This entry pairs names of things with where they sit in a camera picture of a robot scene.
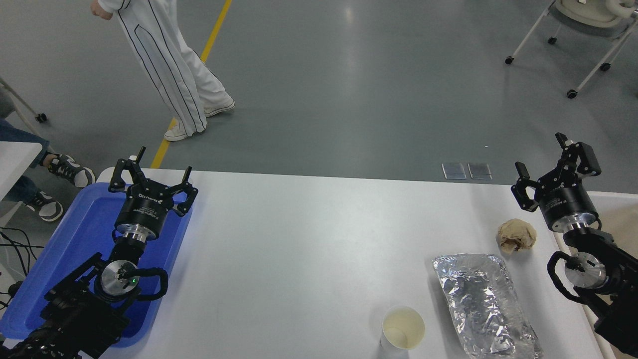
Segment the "standing person's right hand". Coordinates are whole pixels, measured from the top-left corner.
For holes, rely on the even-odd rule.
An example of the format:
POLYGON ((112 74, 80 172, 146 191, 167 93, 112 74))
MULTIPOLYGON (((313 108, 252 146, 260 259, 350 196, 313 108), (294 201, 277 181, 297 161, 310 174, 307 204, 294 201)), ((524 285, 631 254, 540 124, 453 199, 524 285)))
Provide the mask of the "standing person's right hand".
POLYGON ((113 16, 113 13, 110 13, 107 10, 105 10, 104 7, 100 5, 98 0, 92 0, 90 4, 90 11, 91 11, 91 14, 93 14, 93 16, 98 16, 99 18, 102 18, 105 20, 111 20, 113 16))

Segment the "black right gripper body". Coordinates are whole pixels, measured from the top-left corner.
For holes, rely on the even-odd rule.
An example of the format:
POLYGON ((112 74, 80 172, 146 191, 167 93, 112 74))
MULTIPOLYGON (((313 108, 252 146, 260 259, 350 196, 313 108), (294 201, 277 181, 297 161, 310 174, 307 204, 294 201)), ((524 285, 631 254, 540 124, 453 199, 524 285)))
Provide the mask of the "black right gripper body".
POLYGON ((545 225, 551 231, 564 231, 568 222, 592 225, 599 220, 590 196, 583 187, 583 177, 544 176, 538 179, 541 188, 536 191, 545 225))

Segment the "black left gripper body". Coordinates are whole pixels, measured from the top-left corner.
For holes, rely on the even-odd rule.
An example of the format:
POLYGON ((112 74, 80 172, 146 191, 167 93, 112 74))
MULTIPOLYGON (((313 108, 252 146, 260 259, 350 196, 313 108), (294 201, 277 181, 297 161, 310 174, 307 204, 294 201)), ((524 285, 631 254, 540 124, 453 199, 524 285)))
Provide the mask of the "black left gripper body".
POLYGON ((132 184, 126 189, 125 204, 116 219, 116 229, 125 233, 126 229, 137 226, 146 228, 150 236, 159 236, 166 221, 173 200, 160 193, 168 186, 159 182, 132 184))

